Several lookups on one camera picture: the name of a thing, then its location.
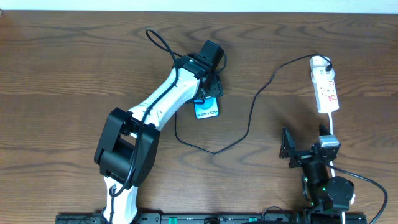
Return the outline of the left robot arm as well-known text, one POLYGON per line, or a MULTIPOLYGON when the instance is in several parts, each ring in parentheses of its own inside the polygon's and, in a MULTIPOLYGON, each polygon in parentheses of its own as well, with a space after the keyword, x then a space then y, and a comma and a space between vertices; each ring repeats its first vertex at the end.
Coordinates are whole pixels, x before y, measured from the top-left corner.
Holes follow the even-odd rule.
POLYGON ((94 154, 106 183, 102 223, 133 222, 137 190, 154 165, 162 128, 185 103, 223 94, 216 68, 224 57, 221 46, 207 40, 199 53, 176 59, 166 81, 142 103, 110 112, 94 154))

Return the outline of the blue Galaxy smartphone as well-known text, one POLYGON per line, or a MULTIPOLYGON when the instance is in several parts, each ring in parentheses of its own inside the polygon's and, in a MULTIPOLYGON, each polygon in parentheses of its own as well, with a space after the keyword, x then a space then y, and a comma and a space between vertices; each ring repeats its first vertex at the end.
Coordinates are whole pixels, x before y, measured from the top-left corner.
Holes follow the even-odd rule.
POLYGON ((219 115, 217 98, 194 100, 194 109, 196 119, 213 118, 219 115))

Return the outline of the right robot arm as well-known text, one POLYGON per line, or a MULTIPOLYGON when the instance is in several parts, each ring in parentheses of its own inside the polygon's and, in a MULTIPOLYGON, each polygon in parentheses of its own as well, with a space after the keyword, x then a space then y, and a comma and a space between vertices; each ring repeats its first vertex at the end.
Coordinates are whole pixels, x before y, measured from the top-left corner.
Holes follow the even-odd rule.
POLYGON ((318 141, 309 150, 298 151, 289 130, 282 128, 279 157, 288 159, 290 168, 303 170, 303 194, 311 203, 310 208, 297 215, 299 223, 345 222, 343 213, 349 210, 354 184, 344 177, 329 176, 326 168, 336 159, 340 146, 337 138, 321 125, 318 141))

